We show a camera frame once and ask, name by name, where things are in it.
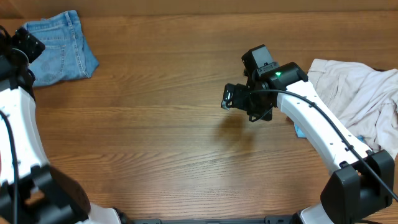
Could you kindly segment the light blue denim jeans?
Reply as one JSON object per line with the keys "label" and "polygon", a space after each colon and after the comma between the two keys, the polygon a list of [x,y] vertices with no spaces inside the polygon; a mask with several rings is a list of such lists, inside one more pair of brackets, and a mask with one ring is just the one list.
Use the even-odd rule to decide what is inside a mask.
{"label": "light blue denim jeans", "polygon": [[83,35],[75,10],[26,22],[23,28],[45,45],[45,50],[29,67],[35,75],[35,87],[91,78],[99,66]]}

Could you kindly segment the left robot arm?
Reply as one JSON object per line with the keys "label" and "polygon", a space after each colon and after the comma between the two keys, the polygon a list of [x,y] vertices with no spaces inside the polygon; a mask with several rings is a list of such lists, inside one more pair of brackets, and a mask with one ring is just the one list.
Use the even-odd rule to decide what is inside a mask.
{"label": "left robot arm", "polygon": [[82,186],[50,165],[35,120],[35,76],[45,45],[24,28],[1,29],[1,218],[9,223],[122,224],[115,208],[91,203]]}

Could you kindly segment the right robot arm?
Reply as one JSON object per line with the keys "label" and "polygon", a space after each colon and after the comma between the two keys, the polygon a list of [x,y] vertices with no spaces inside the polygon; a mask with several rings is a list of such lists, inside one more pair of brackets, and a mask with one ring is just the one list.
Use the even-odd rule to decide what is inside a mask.
{"label": "right robot arm", "polygon": [[278,108],[304,133],[327,166],[330,179],[320,201],[293,215],[268,216],[266,223],[366,223],[397,200],[395,165],[351,134],[326,107],[307,74],[293,62],[279,65],[265,45],[243,56],[245,84],[227,84],[221,107],[247,113],[251,122],[270,121]]}

